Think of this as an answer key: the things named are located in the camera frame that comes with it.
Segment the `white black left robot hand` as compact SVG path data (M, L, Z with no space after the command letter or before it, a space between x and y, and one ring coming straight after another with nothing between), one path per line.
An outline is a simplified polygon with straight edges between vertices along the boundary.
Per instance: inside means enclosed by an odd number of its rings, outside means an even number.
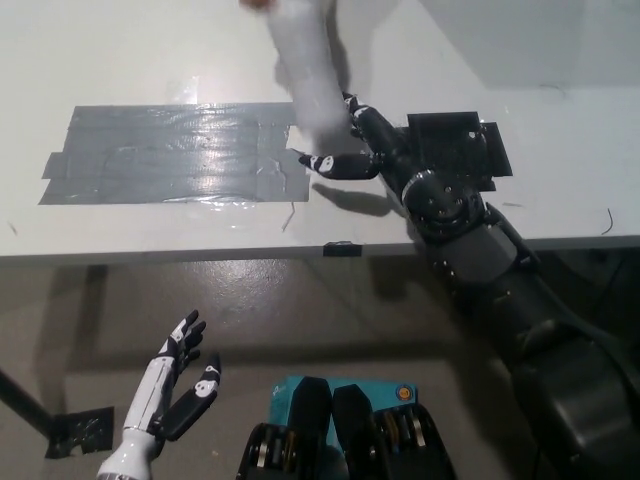
M206 323L194 310L185 316L150 360L125 418L126 430L138 430L161 441L184 435L213 404L221 383L217 353L207 360L199 380L177 401L173 390L180 375L196 360Z

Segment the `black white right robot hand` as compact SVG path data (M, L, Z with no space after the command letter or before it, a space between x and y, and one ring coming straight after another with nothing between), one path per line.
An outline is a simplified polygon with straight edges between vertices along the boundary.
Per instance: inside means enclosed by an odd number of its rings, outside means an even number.
M475 112L410 114L408 125L393 125L374 107L352 94L344 101L350 133L366 153L299 154L307 170L336 181L380 177L401 203L430 208L495 189L500 174L501 137L497 125L483 124Z

